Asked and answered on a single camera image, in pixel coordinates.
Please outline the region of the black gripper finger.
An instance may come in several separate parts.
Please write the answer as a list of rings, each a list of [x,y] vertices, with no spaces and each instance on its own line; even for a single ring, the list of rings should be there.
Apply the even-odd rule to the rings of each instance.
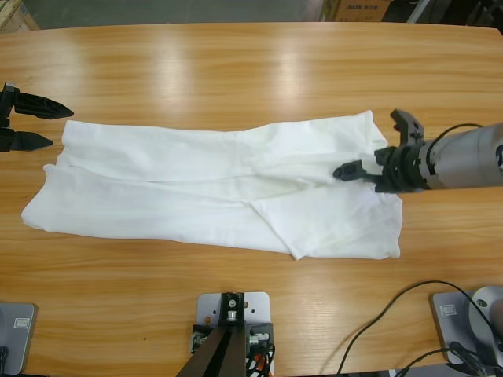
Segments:
[[[363,168],[361,160],[342,164],[333,171],[332,176],[340,181],[372,180],[372,175]]]
[[[391,184],[378,183],[376,184],[375,191],[380,193],[410,193],[410,192],[423,192],[427,189],[426,185],[398,185],[392,186]]]
[[[46,97],[17,91],[14,101],[16,113],[40,119],[62,119],[72,117],[74,112],[63,104]]]
[[[40,134],[32,132],[15,132],[10,145],[11,151],[32,152],[51,146],[53,142]]]

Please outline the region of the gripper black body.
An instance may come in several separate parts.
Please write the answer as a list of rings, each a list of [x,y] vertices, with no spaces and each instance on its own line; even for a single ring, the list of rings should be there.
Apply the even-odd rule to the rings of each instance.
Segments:
[[[369,173],[367,181],[376,187],[430,187],[426,152],[432,141],[415,145],[386,147],[374,152],[380,173]]]
[[[15,131],[10,128],[10,113],[15,106],[18,89],[5,82],[1,91],[1,151],[9,152],[15,137]]]

